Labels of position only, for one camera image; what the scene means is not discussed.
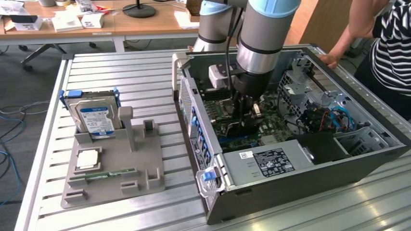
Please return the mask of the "person's hand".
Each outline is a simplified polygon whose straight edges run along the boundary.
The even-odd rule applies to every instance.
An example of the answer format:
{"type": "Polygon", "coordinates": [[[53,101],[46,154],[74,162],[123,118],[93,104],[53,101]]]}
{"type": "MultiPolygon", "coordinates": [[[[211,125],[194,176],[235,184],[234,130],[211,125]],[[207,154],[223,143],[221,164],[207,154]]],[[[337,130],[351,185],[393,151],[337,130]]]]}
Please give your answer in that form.
{"type": "Polygon", "coordinates": [[[329,66],[329,68],[335,69],[339,65],[341,57],[329,53],[318,55],[322,62],[329,66]]]}

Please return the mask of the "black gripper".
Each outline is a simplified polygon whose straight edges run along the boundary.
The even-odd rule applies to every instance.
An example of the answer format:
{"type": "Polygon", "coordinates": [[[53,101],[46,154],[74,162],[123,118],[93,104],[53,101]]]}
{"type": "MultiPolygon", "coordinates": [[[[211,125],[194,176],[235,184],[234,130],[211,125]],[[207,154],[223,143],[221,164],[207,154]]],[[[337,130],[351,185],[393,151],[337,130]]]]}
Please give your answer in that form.
{"type": "Polygon", "coordinates": [[[271,80],[271,73],[241,73],[234,77],[234,118],[246,120],[257,100],[266,92],[271,80]]]}

